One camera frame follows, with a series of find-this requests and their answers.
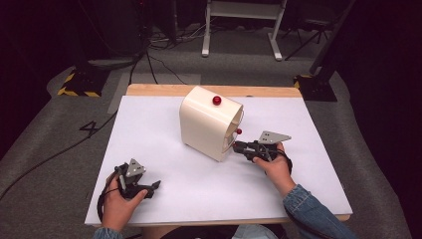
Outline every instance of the metal stand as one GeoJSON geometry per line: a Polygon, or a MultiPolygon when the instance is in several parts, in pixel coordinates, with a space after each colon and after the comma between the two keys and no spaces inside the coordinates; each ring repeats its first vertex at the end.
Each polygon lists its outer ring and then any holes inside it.
{"type": "Polygon", "coordinates": [[[285,13],[287,0],[283,0],[279,5],[274,4],[254,4],[254,3],[238,3],[238,2],[219,2],[208,0],[207,16],[205,19],[205,36],[202,45],[202,57],[209,56],[210,48],[210,23],[211,16],[220,17],[237,17],[237,18],[254,18],[276,20],[273,33],[268,34],[274,57],[277,61],[282,60],[279,46],[276,42],[277,33],[280,23],[285,13]]]}

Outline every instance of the white box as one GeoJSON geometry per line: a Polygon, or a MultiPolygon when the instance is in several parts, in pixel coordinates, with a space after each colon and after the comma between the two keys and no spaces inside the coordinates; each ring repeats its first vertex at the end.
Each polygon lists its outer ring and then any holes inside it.
{"type": "Polygon", "coordinates": [[[243,105],[195,87],[183,100],[179,116],[182,141],[222,161],[236,139],[243,105]]]}

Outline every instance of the wooden edge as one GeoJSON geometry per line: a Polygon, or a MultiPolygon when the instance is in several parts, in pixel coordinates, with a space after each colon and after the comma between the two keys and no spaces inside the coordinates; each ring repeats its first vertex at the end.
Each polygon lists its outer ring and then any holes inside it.
{"type": "MultiPolygon", "coordinates": [[[[127,96],[167,96],[185,97],[194,85],[153,85],[132,84],[127,88],[127,96]]],[[[238,86],[200,86],[223,97],[283,97],[301,98],[296,88],[279,87],[238,87],[238,86]]]]}
{"type": "MultiPolygon", "coordinates": [[[[335,215],[340,221],[346,221],[350,218],[349,214],[335,215]]],[[[248,220],[232,220],[232,221],[202,221],[202,222],[163,222],[163,223],[131,223],[127,224],[130,227],[156,227],[156,226],[212,226],[212,225],[241,225],[241,224],[277,224],[292,222],[288,217],[272,218],[272,219],[248,219],[248,220]]],[[[93,224],[92,226],[100,227],[100,224],[93,224]]]]}

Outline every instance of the hazard tape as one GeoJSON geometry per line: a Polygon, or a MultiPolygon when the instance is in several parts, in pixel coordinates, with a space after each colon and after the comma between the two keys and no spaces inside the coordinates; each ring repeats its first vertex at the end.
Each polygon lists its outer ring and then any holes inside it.
{"type": "Polygon", "coordinates": [[[76,69],[73,69],[69,75],[66,77],[65,82],[62,87],[59,89],[57,95],[62,96],[72,96],[72,97],[100,97],[102,95],[101,90],[93,91],[84,91],[75,89],[75,86],[78,84],[77,81],[80,81],[76,75],[76,69]]]}

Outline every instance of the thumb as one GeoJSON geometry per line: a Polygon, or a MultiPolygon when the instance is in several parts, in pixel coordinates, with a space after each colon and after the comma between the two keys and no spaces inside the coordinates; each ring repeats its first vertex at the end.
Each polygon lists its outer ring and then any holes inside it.
{"type": "Polygon", "coordinates": [[[146,193],[148,193],[148,190],[146,190],[146,189],[143,189],[143,190],[140,190],[131,200],[130,200],[130,203],[133,205],[133,206],[137,206],[137,205],[139,205],[139,203],[143,200],[143,198],[145,198],[145,196],[146,196],[146,193]]]}

